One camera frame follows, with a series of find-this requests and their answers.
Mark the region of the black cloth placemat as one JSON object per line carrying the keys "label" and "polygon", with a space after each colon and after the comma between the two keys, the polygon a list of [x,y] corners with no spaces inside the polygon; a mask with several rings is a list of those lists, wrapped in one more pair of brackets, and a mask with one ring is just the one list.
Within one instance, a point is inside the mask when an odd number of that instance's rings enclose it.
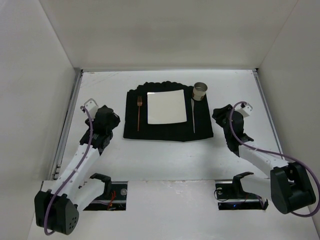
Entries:
{"label": "black cloth placemat", "polygon": [[[190,142],[204,140],[214,136],[207,98],[194,102],[195,133],[193,133],[191,98],[193,86],[178,82],[146,82],[131,89],[126,95],[125,123],[123,137],[132,140]],[[148,124],[147,93],[184,91],[187,121],[173,124]],[[140,107],[140,129],[138,124],[138,96],[142,96]]]}

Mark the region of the silver knife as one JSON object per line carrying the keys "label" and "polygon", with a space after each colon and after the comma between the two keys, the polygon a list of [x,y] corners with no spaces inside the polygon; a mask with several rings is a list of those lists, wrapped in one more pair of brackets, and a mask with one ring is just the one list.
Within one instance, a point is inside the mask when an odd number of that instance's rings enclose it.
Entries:
{"label": "silver knife", "polygon": [[195,134],[196,130],[195,130],[195,115],[194,115],[194,107],[195,107],[194,99],[191,98],[190,102],[191,102],[191,114],[192,114],[192,128],[193,128],[193,133]]}

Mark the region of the metal cup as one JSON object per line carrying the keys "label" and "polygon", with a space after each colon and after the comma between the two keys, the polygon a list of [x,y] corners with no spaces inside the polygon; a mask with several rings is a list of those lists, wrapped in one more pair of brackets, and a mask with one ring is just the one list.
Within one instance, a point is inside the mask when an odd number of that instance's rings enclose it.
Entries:
{"label": "metal cup", "polygon": [[196,82],[193,86],[192,98],[195,101],[202,101],[206,95],[208,86],[203,82]]}

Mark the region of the copper fork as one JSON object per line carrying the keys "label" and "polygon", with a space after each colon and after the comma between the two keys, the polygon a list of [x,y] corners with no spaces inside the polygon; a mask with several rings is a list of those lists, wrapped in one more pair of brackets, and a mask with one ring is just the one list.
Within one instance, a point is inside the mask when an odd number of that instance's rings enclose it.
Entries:
{"label": "copper fork", "polygon": [[138,106],[138,114],[137,114],[137,131],[140,131],[140,110],[141,106],[143,105],[143,99],[142,96],[137,97],[137,106]]}

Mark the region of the white square plate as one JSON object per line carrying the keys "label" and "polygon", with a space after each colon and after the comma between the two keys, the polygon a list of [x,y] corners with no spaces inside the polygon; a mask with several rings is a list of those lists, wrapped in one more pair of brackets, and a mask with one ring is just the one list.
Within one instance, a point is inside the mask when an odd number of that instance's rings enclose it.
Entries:
{"label": "white square plate", "polygon": [[183,89],[147,93],[149,125],[178,124],[186,121],[187,111]]}

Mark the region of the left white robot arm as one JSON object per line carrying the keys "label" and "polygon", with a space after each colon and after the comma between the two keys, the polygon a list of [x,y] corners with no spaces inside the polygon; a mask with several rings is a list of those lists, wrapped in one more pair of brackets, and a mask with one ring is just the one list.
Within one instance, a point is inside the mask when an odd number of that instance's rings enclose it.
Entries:
{"label": "left white robot arm", "polygon": [[85,177],[110,144],[120,118],[106,105],[98,107],[92,98],[80,109],[87,115],[88,130],[63,173],[48,190],[40,190],[34,197],[35,222],[47,236],[54,233],[70,235],[79,221],[80,212],[95,198],[111,193],[109,176],[94,173],[88,180]]}

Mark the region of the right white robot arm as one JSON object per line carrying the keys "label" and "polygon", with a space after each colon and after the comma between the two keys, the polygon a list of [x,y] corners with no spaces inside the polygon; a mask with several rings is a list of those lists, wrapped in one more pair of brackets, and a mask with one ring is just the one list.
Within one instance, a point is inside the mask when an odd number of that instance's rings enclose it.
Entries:
{"label": "right white robot arm", "polygon": [[310,178],[317,186],[319,180],[312,170],[300,160],[271,150],[259,148],[254,139],[244,132],[244,119],[252,113],[252,106],[245,102],[215,108],[212,117],[222,127],[228,149],[237,157],[244,159],[266,177],[258,177],[247,171],[233,177],[227,199],[241,199],[249,194],[258,200],[271,201],[282,214],[296,214],[304,207],[319,204]]}

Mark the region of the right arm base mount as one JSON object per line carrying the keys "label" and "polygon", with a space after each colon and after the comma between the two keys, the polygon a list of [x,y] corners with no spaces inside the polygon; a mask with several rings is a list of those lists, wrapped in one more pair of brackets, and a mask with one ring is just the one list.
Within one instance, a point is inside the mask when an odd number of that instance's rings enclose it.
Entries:
{"label": "right arm base mount", "polygon": [[237,174],[233,179],[215,181],[214,197],[220,211],[262,210],[269,206],[269,201],[254,193],[243,190],[241,179],[253,175],[253,172]]}

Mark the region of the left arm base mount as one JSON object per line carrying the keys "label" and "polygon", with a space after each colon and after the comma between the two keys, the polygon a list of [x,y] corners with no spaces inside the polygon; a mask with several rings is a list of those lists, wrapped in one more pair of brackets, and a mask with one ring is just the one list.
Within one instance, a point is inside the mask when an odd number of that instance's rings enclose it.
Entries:
{"label": "left arm base mount", "polygon": [[127,208],[128,182],[113,181],[108,196],[96,197],[84,211],[125,211]]}

